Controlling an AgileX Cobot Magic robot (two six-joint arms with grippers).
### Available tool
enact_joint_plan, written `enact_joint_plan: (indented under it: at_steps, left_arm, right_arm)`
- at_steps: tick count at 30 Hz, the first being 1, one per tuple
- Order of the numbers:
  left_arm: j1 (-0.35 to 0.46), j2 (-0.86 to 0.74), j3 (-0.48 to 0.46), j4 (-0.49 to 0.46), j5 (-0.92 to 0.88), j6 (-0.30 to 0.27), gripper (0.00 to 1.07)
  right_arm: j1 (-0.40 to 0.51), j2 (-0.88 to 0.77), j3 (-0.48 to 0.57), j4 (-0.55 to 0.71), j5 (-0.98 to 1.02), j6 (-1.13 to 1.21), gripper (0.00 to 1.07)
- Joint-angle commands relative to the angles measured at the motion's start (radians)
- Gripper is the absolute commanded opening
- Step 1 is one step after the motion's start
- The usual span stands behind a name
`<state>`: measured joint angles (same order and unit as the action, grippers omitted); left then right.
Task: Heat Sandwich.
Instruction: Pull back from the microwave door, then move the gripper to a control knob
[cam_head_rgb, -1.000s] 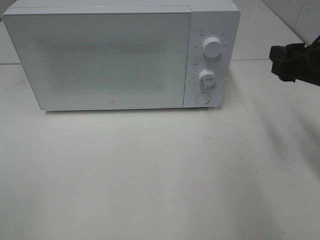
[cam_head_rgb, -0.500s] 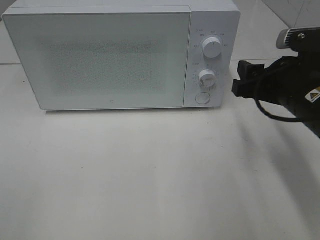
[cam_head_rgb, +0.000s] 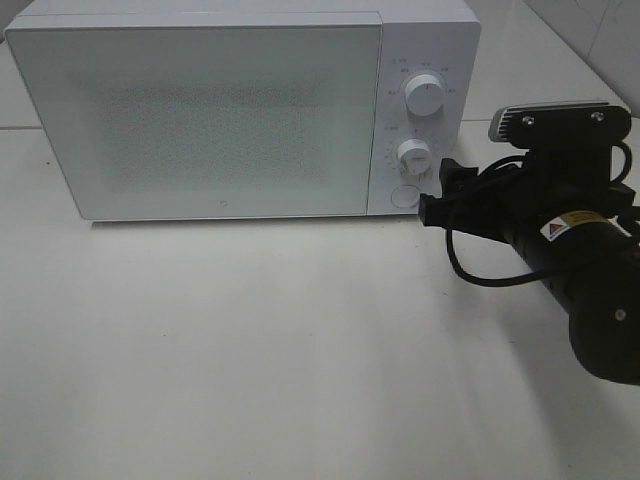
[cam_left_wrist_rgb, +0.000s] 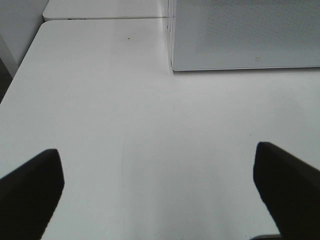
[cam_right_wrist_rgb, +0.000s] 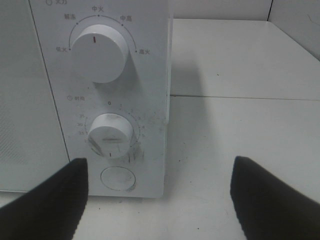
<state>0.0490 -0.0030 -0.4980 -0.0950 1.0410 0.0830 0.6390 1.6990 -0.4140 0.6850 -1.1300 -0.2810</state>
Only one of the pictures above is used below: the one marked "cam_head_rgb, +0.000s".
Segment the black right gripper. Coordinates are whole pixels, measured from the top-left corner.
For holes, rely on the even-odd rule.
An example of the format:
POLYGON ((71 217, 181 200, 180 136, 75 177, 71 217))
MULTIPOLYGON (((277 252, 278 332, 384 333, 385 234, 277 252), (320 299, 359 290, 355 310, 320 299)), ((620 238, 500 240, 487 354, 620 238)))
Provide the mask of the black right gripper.
POLYGON ((575 189, 543 184, 528 167, 465 167, 443 158, 439 169, 443 198, 420 194, 418 218, 423 225, 447 224, 447 255, 463 280, 479 277, 458 259, 453 233, 460 231, 514 248, 531 271, 516 280, 569 280, 575 260, 552 251, 540 233, 544 223, 575 200, 575 189))

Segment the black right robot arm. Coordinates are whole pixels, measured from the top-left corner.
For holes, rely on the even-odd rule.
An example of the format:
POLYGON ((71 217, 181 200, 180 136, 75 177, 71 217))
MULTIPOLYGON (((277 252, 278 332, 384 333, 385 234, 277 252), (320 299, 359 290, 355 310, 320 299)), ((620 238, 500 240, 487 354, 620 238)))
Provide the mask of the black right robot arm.
POLYGON ((526 154, 484 171, 445 159, 442 194, 422 194, 418 216, 445 232, 447 256, 466 282, 506 288, 542 282, 569 317, 574 355, 590 374, 639 382, 639 208, 607 160, 526 154), (511 246, 529 272, 483 278, 464 269, 457 232, 511 246))

